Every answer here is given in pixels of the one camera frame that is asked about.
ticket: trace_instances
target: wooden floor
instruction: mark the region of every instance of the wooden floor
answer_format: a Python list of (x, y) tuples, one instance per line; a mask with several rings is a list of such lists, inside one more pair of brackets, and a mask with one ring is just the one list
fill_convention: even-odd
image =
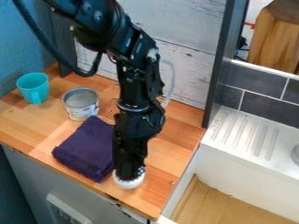
[(196, 176), (170, 218), (178, 224), (294, 223), (212, 189)]

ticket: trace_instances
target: wooden wall panel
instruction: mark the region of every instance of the wooden wall panel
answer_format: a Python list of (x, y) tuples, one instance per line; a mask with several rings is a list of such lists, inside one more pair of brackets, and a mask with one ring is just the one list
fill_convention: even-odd
[(156, 39), (215, 54), (225, 0), (124, 0), (132, 21)]
[[(121, 0), (132, 21), (157, 42), (162, 58), (176, 69), (173, 99), (204, 109), (226, 0)], [(94, 52), (76, 45), (79, 66), (89, 70)], [(116, 79), (115, 65), (103, 57), (99, 74)], [(171, 70), (162, 63), (169, 90)]]

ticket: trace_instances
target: gray wall tile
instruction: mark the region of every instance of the gray wall tile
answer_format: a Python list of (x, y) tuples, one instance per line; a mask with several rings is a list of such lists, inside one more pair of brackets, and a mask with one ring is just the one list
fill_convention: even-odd
[(221, 91), (222, 94), (218, 96), (216, 102), (231, 109), (238, 109), (243, 91), (228, 86), (222, 86)]
[(289, 80), (283, 100), (299, 104), (299, 80)]
[(246, 92), (240, 110), (299, 128), (299, 107), (285, 101)]
[(232, 64), (224, 83), (259, 94), (280, 98), (287, 79), (271, 73)]

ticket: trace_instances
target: black cable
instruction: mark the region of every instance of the black cable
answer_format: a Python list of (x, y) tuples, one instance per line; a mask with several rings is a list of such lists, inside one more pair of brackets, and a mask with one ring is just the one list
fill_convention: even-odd
[(81, 76), (92, 76), (98, 71), (98, 67), (101, 61), (101, 52), (98, 52), (97, 56), (94, 58), (93, 65), (88, 72), (84, 72), (75, 65), (73, 65), (68, 59), (66, 59), (57, 49), (55, 44), (45, 35), (45, 33), (38, 27), (34, 18), (31, 16), (30, 12), (26, 9), (21, 0), (13, 0), (13, 3), (16, 5), (18, 11), (22, 15), (25, 22), (30, 26), (34, 34), (37, 36), (38, 40), (42, 45), (48, 50), (52, 56), (62, 63), (64, 66), (73, 70), (76, 74)]
[(239, 56), (236, 56), (236, 59), (247, 62), (245, 59), (242, 59), (242, 58), (239, 57)]

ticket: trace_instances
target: metal can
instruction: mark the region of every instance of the metal can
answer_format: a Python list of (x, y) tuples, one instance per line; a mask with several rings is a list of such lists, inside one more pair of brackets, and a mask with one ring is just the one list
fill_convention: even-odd
[(85, 121), (99, 113), (98, 95), (88, 87), (77, 87), (64, 93), (62, 101), (67, 116), (74, 121)]

